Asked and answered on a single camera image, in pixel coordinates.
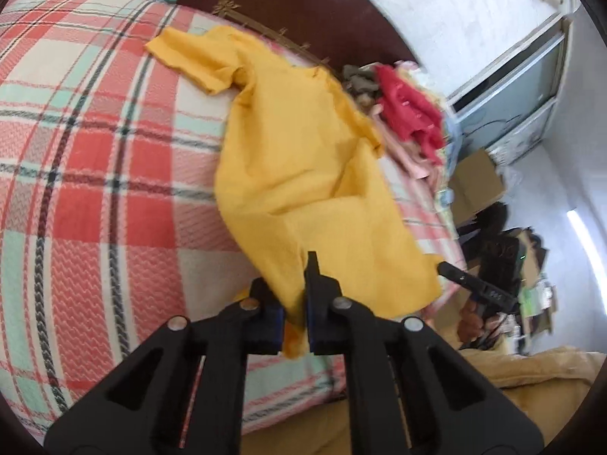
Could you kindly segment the right hand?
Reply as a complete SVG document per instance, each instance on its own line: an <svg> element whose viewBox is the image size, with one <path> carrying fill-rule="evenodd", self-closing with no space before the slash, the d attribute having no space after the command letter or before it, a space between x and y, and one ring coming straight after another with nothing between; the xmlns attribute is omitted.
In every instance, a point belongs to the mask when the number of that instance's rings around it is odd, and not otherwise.
<svg viewBox="0 0 607 455"><path fill-rule="evenodd" d="M474 341L484 335L484 321L476 313L477 302L467 300L460 310L457 334L462 344Z"/></svg>

